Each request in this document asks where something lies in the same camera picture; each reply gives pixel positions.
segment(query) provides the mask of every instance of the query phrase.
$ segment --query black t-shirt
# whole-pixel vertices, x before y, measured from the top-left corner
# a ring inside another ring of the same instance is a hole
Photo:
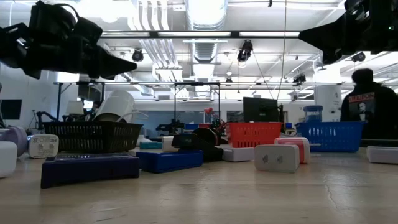
[[[378,83],[357,85],[341,107],[341,121],[364,121],[363,139],[397,139],[398,96]]]

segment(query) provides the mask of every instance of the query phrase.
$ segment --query blue plastic basket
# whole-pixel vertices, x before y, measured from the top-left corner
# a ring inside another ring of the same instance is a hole
[[[203,164],[202,151],[136,152],[143,171],[156,174],[198,167]]]
[[[307,138],[312,152],[356,152],[361,144],[363,122],[296,124],[297,135]]]

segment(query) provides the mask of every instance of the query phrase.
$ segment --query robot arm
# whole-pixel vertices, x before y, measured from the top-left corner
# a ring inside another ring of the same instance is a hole
[[[39,127],[37,128],[38,130],[43,130],[44,126],[43,126],[43,122],[42,122],[42,116],[46,115],[47,117],[49,117],[51,119],[51,121],[55,121],[55,122],[59,122],[59,120],[57,120],[56,118],[54,118],[51,114],[45,112],[45,111],[39,111],[36,113],[37,115],[37,122],[39,123]]]

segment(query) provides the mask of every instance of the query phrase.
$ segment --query red plastic basket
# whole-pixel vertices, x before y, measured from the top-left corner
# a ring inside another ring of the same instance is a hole
[[[228,123],[226,134],[228,143],[234,148],[256,147],[261,144],[273,144],[280,136],[282,123]]]

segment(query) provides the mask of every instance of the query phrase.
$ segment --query person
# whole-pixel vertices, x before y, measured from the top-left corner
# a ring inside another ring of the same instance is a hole
[[[0,128],[6,128],[6,127],[7,127],[7,125],[2,119],[2,113],[0,111]]]
[[[364,121],[363,139],[397,139],[396,93],[374,82],[371,69],[359,69],[351,78],[356,86],[343,100],[340,121]]]

